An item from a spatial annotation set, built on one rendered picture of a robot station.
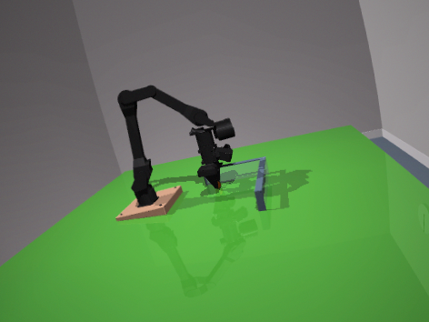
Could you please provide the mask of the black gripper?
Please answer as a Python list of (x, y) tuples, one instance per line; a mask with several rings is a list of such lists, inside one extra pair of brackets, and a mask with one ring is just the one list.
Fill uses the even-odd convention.
[(217, 189), (218, 182), (220, 182), (220, 168), (223, 162), (219, 163), (218, 159), (217, 162), (213, 162), (214, 146), (215, 143), (209, 146), (199, 147), (198, 154), (201, 154), (201, 158), (203, 160), (201, 164), (203, 166), (200, 166), (197, 174), (198, 177), (204, 176), (212, 184), (212, 186)]

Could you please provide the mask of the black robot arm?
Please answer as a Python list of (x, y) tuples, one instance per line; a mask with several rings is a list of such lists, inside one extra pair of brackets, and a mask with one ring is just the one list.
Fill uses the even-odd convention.
[[(175, 97), (171, 97), (154, 86), (120, 92), (117, 101), (125, 116), (125, 123), (131, 143), (134, 177), (131, 188), (135, 192), (135, 198), (139, 205), (138, 207), (151, 206), (159, 198), (152, 185), (148, 185), (153, 168), (151, 167), (151, 159), (146, 160), (145, 158), (144, 147), (137, 123), (137, 101), (148, 97), (152, 97), (159, 101), (159, 103), (173, 108), (196, 126), (212, 126), (206, 129), (204, 129), (204, 127), (196, 129), (192, 127), (189, 135), (195, 135), (199, 147), (209, 146), (215, 142), (211, 130), (214, 131), (215, 139), (218, 138), (219, 141), (235, 136), (234, 128), (229, 117), (214, 122), (214, 120), (208, 117), (208, 114), (204, 110), (186, 105), (182, 101)], [(233, 149), (230, 145), (225, 144), (224, 147), (217, 147), (217, 144), (215, 144), (213, 149), (213, 162), (217, 162), (217, 159), (231, 162), (232, 154)]]

